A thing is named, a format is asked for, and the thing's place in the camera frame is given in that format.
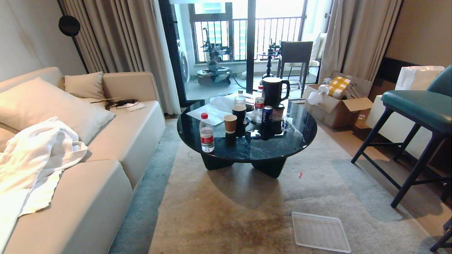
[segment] dark marble tabletop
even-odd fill
[[[203,106],[204,102],[197,102],[188,107],[177,121],[180,138],[193,150],[234,162],[259,162],[263,160],[285,158],[305,149],[314,140],[317,133],[317,123],[302,105],[290,101],[282,102],[286,107],[281,128],[278,124],[273,127],[262,128],[250,122],[245,135],[235,137],[235,142],[227,139],[225,126],[222,122],[214,126],[213,136],[215,149],[211,153],[201,150],[199,136],[199,120],[187,115],[191,110]]]

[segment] clear plastic tray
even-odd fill
[[[340,219],[292,212],[297,245],[350,253],[350,245]]]

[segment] curtain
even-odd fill
[[[89,72],[148,71],[165,113],[179,114],[174,73],[157,0],[63,0],[81,24],[76,39]]]
[[[374,81],[402,0],[334,0],[320,78],[341,71]]]

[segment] black lamp head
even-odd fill
[[[64,35],[73,37],[80,31],[80,22],[70,15],[64,15],[60,18],[58,27]]]

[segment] sofa armrest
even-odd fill
[[[102,82],[106,98],[160,102],[154,75],[150,72],[105,73]]]

